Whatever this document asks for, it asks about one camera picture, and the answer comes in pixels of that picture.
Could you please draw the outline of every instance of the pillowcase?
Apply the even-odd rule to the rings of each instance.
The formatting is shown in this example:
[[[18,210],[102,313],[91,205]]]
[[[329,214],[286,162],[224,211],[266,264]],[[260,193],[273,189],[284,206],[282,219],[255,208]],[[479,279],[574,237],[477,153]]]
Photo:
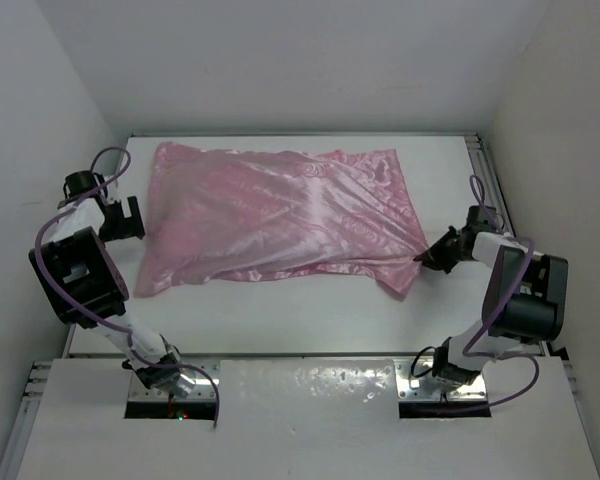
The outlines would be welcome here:
[[[404,297],[426,249],[395,150],[312,156],[169,142],[155,154],[135,294],[340,273]]]

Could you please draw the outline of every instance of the purple cable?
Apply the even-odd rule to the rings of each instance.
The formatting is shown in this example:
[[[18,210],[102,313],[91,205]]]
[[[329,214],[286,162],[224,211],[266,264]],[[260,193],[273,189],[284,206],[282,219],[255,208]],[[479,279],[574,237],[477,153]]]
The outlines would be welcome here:
[[[491,223],[491,225],[494,228],[496,228],[498,233],[503,234],[502,229],[500,229],[497,226],[495,218],[493,217],[493,215],[491,215],[491,212],[489,212],[486,205],[484,204],[484,185],[482,183],[482,180],[480,180],[480,178],[476,175],[471,175],[471,177],[469,179],[469,184],[471,185],[471,191],[473,192],[473,196],[475,197],[476,201],[478,202],[478,205],[480,205],[480,208],[482,208],[482,210],[489,217],[489,223]],[[478,340],[480,340],[480,337],[482,337],[489,330],[489,328],[491,328],[491,326],[495,323],[497,318],[500,316],[502,311],[507,306],[507,303],[509,303],[509,300],[511,300],[511,297],[513,297],[513,295],[515,295],[515,293],[519,290],[520,284],[522,283],[522,279],[524,277],[524,274],[527,272],[527,268],[529,268],[531,260],[533,259],[533,252],[535,251],[535,242],[532,239],[526,238],[526,237],[520,237],[520,238],[512,237],[511,240],[516,241],[518,243],[526,243],[527,253],[524,256],[522,265],[520,266],[520,270],[516,274],[516,277],[513,280],[513,282],[511,282],[511,285],[509,285],[509,288],[506,291],[506,293],[504,294],[504,296],[500,299],[500,301],[498,302],[496,307],[489,314],[489,317],[487,317],[487,320],[483,323],[482,327],[480,327],[480,329],[476,332],[476,334],[473,337],[471,337],[471,340],[469,340],[467,342],[467,344],[465,345],[465,347],[462,349],[462,354],[465,357],[496,358],[491,353],[470,352],[469,350],[471,350],[471,348],[473,348],[473,346],[478,342]],[[540,377],[540,365],[538,364],[538,361],[534,358],[533,355],[528,354],[528,353],[520,353],[520,352],[504,353],[504,354],[500,355],[500,357],[498,357],[497,360],[510,360],[512,358],[528,358],[529,360],[531,360],[533,362],[535,371],[533,374],[533,378],[531,379],[531,381],[529,382],[529,384],[526,387],[520,389],[519,391],[517,391],[514,394],[509,395],[508,397],[502,398],[500,400],[496,400],[495,402],[491,402],[486,405],[475,405],[472,407],[453,409],[451,411],[453,413],[468,413],[468,412],[475,412],[475,411],[483,410],[485,408],[496,407],[498,405],[502,405],[503,403],[510,402],[511,400],[515,400],[516,398],[521,397],[522,395],[527,393],[529,390],[531,390],[535,386],[535,384],[538,382],[538,378]]]
[[[484,183],[482,183],[480,177],[478,177],[477,175],[471,175],[469,177],[469,186],[471,187],[471,192],[473,193],[474,198],[478,202],[478,205],[489,219],[489,223],[491,224],[491,226],[496,229],[496,232],[498,232],[500,235],[503,235],[504,230],[502,229],[502,227],[500,227],[500,225],[498,225],[495,217],[491,215],[491,212],[484,203],[485,189]]]
[[[47,281],[47,283],[51,286],[51,288],[65,302],[67,302],[69,305],[71,305],[73,308],[75,308],[82,315],[84,315],[85,317],[87,317],[89,320],[97,323],[98,325],[102,325],[103,327],[109,328],[111,330],[115,330],[116,332],[122,332],[122,333],[127,334],[127,343],[129,345],[129,348],[131,348],[131,353],[133,353],[133,355],[140,362],[142,362],[145,365],[148,365],[150,367],[158,368],[158,369],[164,369],[164,370],[167,370],[167,369],[188,369],[188,370],[193,370],[194,372],[199,373],[200,375],[202,375],[203,377],[205,377],[207,380],[209,380],[209,382],[211,383],[211,387],[213,388],[213,391],[214,391],[214,393],[216,395],[216,412],[215,412],[215,416],[214,416],[214,419],[213,419],[213,426],[215,428],[218,425],[218,413],[220,412],[220,392],[218,391],[218,387],[214,383],[213,379],[209,376],[209,374],[207,372],[205,372],[201,368],[198,368],[198,367],[196,367],[194,365],[190,365],[190,364],[186,364],[186,363],[176,363],[176,364],[171,364],[171,365],[161,365],[161,364],[158,364],[158,363],[150,362],[150,361],[145,360],[144,358],[140,357],[140,355],[135,350],[133,350],[133,348],[132,348],[133,347],[133,339],[131,337],[131,334],[133,333],[132,330],[130,328],[121,327],[119,325],[116,325],[115,323],[111,323],[111,322],[105,320],[104,318],[100,317],[99,315],[95,314],[94,312],[92,312],[91,310],[89,310],[88,308],[86,308],[84,305],[82,305],[80,302],[78,302],[75,298],[73,298],[67,292],[65,292],[64,289],[58,284],[58,282],[55,281],[55,279],[53,278],[53,276],[49,272],[49,269],[45,265],[44,259],[42,258],[42,241],[44,239],[44,234],[47,232],[47,230],[49,230],[49,228],[51,228],[51,226],[53,224],[55,224],[61,218],[64,218],[67,215],[70,215],[71,213],[73,213],[75,211],[75,207],[77,207],[78,205],[80,205],[80,203],[82,203],[84,200],[86,200],[87,198],[91,197],[92,195],[98,193],[100,190],[106,188],[108,185],[111,185],[113,182],[115,182],[118,178],[120,178],[122,176],[122,174],[124,172],[127,171],[127,169],[129,168],[129,166],[131,165],[131,154],[127,150],[125,150],[124,148],[120,148],[120,147],[108,147],[108,148],[105,148],[103,150],[100,150],[97,153],[97,155],[93,159],[93,162],[91,162],[91,168],[90,168],[90,170],[93,171],[94,167],[96,166],[96,163],[98,162],[98,160],[100,160],[100,157],[102,157],[102,155],[104,155],[107,152],[111,152],[111,151],[121,152],[126,157],[127,161],[124,163],[124,165],[122,166],[122,168],[120,168],[120,170],[115,175],[113,175],[110,179],[108,179],[107,181],[101,183],[100,185],[92,188],[88,192],[82,194],[73,203],[73,207],[72,208],[69,208],[66,211],[64,211],[62,213],[59,213],[58,215],[54,216],[48,222],[46,222],[42,226],[42,228],[40,228],[40,230],[38,231],[38,234],[36,235],[35,244],[34,244],[34,255],[35,255],[35,259],[36,259],[36,264],[38,265],[38,269],[40,270],[40,273],[41,273],[42,277]]]

